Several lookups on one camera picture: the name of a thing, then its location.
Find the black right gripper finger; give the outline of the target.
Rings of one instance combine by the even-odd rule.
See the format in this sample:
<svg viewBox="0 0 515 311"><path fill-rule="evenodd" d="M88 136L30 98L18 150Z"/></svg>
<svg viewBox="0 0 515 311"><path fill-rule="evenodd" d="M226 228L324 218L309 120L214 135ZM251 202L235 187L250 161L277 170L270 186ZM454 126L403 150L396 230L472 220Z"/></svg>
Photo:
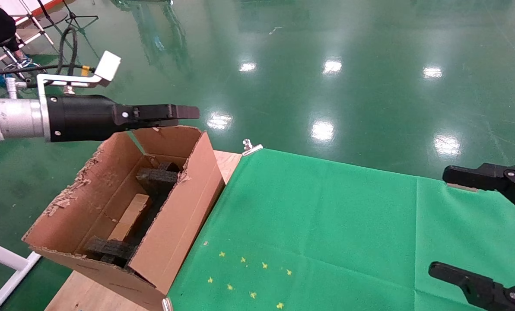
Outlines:
<svg viewBox="0 0 515 311"><path fill-rule="evenodd" d="M450 165L444 169L442 179L449 184L497 191L515 206L515 165L484 163L475 169Z"/></svg>
<svg viewBox="0 0 515 311"><path fill-rule="evenodd" d="M492 278L438 261L430 264L429 275L459 287L470 305L486 311L515 311L515 286L507 288Z"/></svg>

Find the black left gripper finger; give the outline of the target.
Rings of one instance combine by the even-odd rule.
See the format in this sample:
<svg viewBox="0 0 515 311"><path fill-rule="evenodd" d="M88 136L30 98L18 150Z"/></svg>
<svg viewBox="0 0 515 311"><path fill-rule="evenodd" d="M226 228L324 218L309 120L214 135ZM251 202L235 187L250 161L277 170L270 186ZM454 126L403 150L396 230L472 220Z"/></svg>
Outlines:
<svg viewBox="0 0 515 311"><path fill-rule="evenodd" d="M159 105L114 105L117 124L134 121L194 120L200 118L200 109L195 106Z"/></svg>
<svg viewBox="0 0 515 311"><path fill-rule="evenodd" d="M125 130L137 130L143 128L174 127L179 125L179 120L162 121L134 121L124 124Z"/></svg>

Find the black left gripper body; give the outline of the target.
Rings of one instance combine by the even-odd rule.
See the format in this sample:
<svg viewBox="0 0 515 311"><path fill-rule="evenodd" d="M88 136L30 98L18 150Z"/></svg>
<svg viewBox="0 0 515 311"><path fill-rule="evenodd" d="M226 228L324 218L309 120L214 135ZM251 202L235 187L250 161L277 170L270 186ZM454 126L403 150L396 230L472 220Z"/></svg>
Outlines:
<svg viewBox="0 0 515 311"><path fill-rule="evenodd" d="M104 141L128 130L130 106L100 95L46 96L49 142Z"/></svg>

